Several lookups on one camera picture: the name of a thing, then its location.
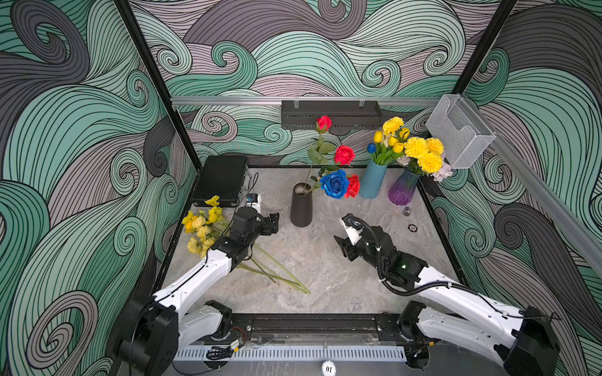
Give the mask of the black cylindrical vase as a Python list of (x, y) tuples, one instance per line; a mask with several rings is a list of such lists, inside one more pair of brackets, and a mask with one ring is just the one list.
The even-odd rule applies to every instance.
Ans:
[(307, 183), (293, 187), (290, 221), (295, 227), (307, 227), (313, 220), (313, 196)]

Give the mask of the yellow flower bunch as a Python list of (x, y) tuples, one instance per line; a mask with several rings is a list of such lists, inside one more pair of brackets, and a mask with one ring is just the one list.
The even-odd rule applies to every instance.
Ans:
[(277, 261), (274, 256), (266, 252), (259, 245), (252, 246), (247, 258), (245, 258), (237, 268), (263, 277), (258, 268), (249, 260), (251, 257), (263, 264), (264, 269), (277, 281), (276, 285), (285, 284), (302, 294), (311, 294), (310, 290), (293, 273), (286, 269), (282, 263)]

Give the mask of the teal ceramic vase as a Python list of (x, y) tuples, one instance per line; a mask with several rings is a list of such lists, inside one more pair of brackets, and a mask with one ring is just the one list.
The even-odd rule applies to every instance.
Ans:
[(376, 164), (370, 160), (365, 169), (365, 173), (360, 180), (359, 195), (363, 198), (374, 199), (378, 196), (384, 177), (387, 173), (387, 166)]

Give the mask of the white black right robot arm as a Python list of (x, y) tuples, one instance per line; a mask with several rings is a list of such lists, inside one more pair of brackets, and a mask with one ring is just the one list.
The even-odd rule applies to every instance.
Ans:
[(415, 301), (406, 306), (398, 325), (404, 337), (423, 342), (416, 353), (443, 340), (488, 358), (509, 375), (554, 374), (561, 350), (553, 330), (556, 313), (489, 298), (398, 250), (381, 227), (353, 215), (340, 222), (346, 237), (336, 242), (347, 259), (369, 263), (379, 282), (395, 295), (419, 296), (448, 309), (442, 313)]

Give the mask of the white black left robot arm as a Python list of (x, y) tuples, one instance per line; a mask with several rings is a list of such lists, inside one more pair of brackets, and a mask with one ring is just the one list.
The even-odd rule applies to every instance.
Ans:
[(115, 324), (114, 353), (130, 372), (161, 375), (178, 350), (205, 336), (227, 336), (227, 307), (213, 302), (195, 313), (189, 310), (248, 257), (257, 238), (278, 232), (279, 217), (264, 217), (254, 207), (238, 209), (228, 235), (217, 239), (199, 263), (168, 287), (126, 304)]

